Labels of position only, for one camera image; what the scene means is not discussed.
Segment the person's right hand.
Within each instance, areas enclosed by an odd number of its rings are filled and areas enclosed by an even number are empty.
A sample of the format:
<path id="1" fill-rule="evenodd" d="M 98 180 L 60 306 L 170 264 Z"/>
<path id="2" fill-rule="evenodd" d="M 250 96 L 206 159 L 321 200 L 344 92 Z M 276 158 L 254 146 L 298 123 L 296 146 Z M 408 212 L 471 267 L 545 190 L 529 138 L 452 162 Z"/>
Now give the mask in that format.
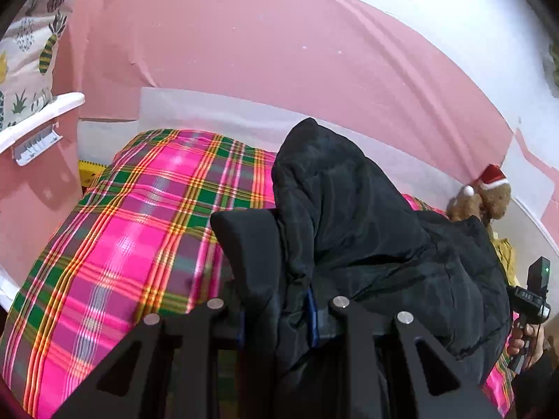
<path id="1" fill-rule="evenodd" d="M 521 327 L 520 320 L 516 320 L 508 340 L 507 354 L 517 356 L 524 349 L 525 343 L 529 344 L 523 365 L 523 369 L 527 370 L 544 354 L 545 333 L 541 326 L 526 324 Z"/>

